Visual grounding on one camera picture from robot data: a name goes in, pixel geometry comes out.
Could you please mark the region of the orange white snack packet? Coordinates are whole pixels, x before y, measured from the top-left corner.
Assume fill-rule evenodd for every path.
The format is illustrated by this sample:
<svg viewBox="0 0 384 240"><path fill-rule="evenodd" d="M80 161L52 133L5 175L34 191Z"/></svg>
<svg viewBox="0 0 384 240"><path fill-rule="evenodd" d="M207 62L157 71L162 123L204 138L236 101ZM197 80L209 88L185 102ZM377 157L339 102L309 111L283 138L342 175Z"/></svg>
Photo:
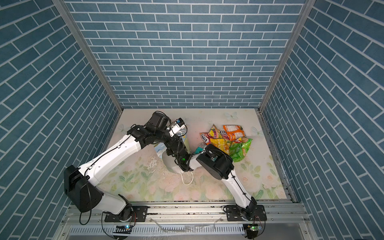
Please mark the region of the orange white snack packet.
<svg viewBox="0 0 384 240"><path fill-rule="evenodd" d="M227 133L227 136L230 141L235 141L239 138L246 137L246 134L242 126L239 125L223 125L224 131Z"/></svg>

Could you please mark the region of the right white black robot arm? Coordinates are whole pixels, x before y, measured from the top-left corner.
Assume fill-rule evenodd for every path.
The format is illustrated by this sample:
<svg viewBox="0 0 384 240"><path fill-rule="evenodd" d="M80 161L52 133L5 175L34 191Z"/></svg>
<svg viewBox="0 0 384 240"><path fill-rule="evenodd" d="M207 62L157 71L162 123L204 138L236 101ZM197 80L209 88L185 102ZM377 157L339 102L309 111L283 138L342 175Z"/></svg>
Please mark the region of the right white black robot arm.
<svg viewBox="0 0 384 240"><path fill-rule="evenodd" d="M236 174L232 158L212 144L207 145L199 154L190 154L182 138L174 136L165 143L166 154L175 160L176 172L192 172L204 168L211 176L222 181L234 197L239 215L248 221L267 220L263 206L249 194Z"/></svg>

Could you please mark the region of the pink yellow Fox's candy bag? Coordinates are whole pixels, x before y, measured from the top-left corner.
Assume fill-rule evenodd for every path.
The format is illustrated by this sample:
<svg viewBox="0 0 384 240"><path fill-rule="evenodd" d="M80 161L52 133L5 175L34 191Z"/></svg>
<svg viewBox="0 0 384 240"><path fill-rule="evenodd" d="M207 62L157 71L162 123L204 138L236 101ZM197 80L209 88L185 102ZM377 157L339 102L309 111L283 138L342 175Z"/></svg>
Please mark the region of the pink yellow Fox's candy bag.
<svg viewBox="0 0 384 240"><path fill-rule="evenodd" d="M200 133L200 137L203 140L203 142L208 145L211 143L211 140L213 139L222 139L222 135L220 133L220 130L215 126L212 125L210 130L206 133Z"/></svg>

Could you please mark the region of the pastel printed paper bag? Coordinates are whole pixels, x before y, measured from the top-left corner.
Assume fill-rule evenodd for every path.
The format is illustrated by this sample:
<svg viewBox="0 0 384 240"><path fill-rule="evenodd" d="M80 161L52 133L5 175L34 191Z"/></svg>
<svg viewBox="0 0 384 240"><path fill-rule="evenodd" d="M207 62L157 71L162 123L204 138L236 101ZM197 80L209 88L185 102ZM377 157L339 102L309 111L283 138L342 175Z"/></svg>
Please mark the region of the pastel printed paper bag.
<svg viewBox="0 0 384 240"><path fill-rule="evenodd" d="M159 139L158 139L160 143L162 143L162 144L165 145L166 150L167 150L166 142L169 141L170 138L159 138ZM166 167L168 168L168 170L169 170L170 172L175 173L175 174L180 174L180 175L182 175L182 174L185 173L185 172L190 172L190 171L192 171L191 168L190 168L189 171L182 171L181 168L176 164L175 158L172 157L172 156L168 156L166 150L165 150L165 152L163 153L162 159L163 159L164 164L166 165Z"/></svg>

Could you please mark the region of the orange Fox's fruits candy bag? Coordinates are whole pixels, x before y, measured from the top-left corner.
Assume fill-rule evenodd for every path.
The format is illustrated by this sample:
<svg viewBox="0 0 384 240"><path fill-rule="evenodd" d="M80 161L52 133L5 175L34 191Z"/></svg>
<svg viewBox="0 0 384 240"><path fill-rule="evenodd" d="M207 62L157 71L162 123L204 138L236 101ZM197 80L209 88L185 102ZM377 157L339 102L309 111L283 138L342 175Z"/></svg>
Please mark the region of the orange Fox's fruits candy bag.
<svg viewBox="0 0 384 240"><path fill-rule="evenodd" d="M226 131L220 130L220 134L221 134L223 139L231 141L231 142L233 141L231 134L227 133Z"/></svg>

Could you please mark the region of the teal candy bag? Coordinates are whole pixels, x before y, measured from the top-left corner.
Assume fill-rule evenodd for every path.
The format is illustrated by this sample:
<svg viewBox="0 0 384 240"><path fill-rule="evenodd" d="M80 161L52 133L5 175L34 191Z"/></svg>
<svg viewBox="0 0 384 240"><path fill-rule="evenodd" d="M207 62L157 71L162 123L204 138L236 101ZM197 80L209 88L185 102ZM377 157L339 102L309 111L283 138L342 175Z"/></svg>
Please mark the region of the teal candy bag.
<svg viewBox="0 0 384 240"><path fill-rule="evenodd" d="M200 143L199 146L196 148L194 154L201 153L203 150L205 150L206 146L207 145L205 143Z"/></svg>

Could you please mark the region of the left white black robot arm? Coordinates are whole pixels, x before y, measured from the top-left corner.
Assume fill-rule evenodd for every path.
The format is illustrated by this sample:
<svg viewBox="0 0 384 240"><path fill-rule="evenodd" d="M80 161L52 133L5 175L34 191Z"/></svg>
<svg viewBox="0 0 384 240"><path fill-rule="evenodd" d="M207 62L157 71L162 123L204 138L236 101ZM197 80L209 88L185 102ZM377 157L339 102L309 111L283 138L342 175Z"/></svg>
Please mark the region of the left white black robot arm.
<svg viewBox="0 0 384 240"><path fill-rule="evenodd" d="M172 122L163 112L154 112L145 125L133 125L115 145L93 160L79 167L67 167L64 171L65 194L81 213L96 209L117 216L120 222L131 220L131 203L124 196L98 189L98 184L117 165L147 145L177 139L177 132L183 125L180 120Z"/></svg>

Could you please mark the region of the black mounting plate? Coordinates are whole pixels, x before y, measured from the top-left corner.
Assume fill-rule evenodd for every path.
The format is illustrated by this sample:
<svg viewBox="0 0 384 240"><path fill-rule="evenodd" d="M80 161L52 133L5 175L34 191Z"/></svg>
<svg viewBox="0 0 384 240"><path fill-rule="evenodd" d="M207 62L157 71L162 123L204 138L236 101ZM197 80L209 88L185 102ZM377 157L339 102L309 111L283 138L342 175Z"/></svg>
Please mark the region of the black mounting plate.
<svg viewBox="0 0 384 240"><path fill-rule="evenodd" d="M107 212L104 221L106 223L145 222L148 209L148 206L132 206L124 208L118 215Z"/></svg>
<svg viewBox="0 0 384 240"><path fill-rule="evenodd" d="M264 206L256 205L250 206L246 209L237 205L226 205L223 207L223 211L227 217L227 221L261 221L267 220L267 215Z"/></svg>

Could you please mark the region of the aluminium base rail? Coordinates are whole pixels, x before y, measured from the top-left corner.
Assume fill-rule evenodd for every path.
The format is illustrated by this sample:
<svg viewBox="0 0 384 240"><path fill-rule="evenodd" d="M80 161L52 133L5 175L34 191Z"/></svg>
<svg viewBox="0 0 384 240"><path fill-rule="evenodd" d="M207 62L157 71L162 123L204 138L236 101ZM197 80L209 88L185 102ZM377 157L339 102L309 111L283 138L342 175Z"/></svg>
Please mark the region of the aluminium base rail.
<svg viewBox="0 0 384 240"><path fill-rule="evenodd" d="M223 207L231 205L227 202L158 202L158 203L134 203L134 206L148 206L145 222L137 223L106 223L106 214L94 210L87 225L79 223L80 213L71 206L62 223L54 235L55 240L244 240L246 227L251 221L229 222L223 211ZM259 201L264 206L267 220L265 222L254 221L259 226L256 234L258 240L315 240L317 239L310 217L301 203L293 203L289 200ZM177 235L157 237L116 237L116 236L70 236L69 231L73 226L117 225L132 230L136 225L211 225L211 224L242 224L245 233L235 235Z"/></svg>

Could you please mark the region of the yellow corn snack packet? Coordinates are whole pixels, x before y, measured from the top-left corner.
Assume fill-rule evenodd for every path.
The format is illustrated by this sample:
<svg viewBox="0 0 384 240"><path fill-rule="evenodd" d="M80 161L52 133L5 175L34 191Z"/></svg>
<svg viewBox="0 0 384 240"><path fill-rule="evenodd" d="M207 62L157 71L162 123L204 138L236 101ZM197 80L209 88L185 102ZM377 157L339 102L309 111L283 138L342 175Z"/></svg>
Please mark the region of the yellow corn snack packet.
<svg viewBox="0 0 384 240"><path fill-rule="evenodd" d="M224 138L211 139L210 143L221 151L225 152L227 155L230 154L230 146L232 145L230 140Z"/></svg>

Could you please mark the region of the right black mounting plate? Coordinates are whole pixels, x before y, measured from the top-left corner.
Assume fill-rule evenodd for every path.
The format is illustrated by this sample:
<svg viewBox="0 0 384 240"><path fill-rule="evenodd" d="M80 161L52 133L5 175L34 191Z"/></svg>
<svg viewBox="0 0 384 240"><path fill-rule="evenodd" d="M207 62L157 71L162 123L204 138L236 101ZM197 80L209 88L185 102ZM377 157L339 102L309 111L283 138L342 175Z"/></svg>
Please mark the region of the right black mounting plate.
<svg viewBox="0 0 384 240"><path fill-rule="evenodd" d="M264 206L256 205L250 206L246 209L237 205L226 205L223 207L223 211L227 217L227 221L261 221L267 220L267 215Z"/></svg>

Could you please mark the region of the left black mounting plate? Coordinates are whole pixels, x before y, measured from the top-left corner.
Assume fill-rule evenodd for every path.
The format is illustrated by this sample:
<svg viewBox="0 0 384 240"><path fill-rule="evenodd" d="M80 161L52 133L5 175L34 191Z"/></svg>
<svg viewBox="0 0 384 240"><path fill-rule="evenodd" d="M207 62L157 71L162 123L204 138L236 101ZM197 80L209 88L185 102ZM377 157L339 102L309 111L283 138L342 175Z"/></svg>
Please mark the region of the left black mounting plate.
<svg viewBox="0 0 384 240"><path fill-rule="evenodd" d="M107 212L104 221L106 223L145 222L148 209L148 206L132 206L124 208L118 215Z"/></svg>

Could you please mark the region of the green snack packet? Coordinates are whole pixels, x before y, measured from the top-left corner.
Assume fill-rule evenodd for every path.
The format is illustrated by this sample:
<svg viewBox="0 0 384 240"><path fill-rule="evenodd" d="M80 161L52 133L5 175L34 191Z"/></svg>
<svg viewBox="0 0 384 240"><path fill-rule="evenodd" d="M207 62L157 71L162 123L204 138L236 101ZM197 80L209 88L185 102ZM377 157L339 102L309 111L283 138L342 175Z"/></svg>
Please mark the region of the green snack packet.
<svg viewBox="0 0 384 240"><path fill-rule="evenodd" d="M243 140L241 143L232 143L230 146L230 157L233 162L237 163L242 161L246 157L251 144L252 139Z"/></svg>

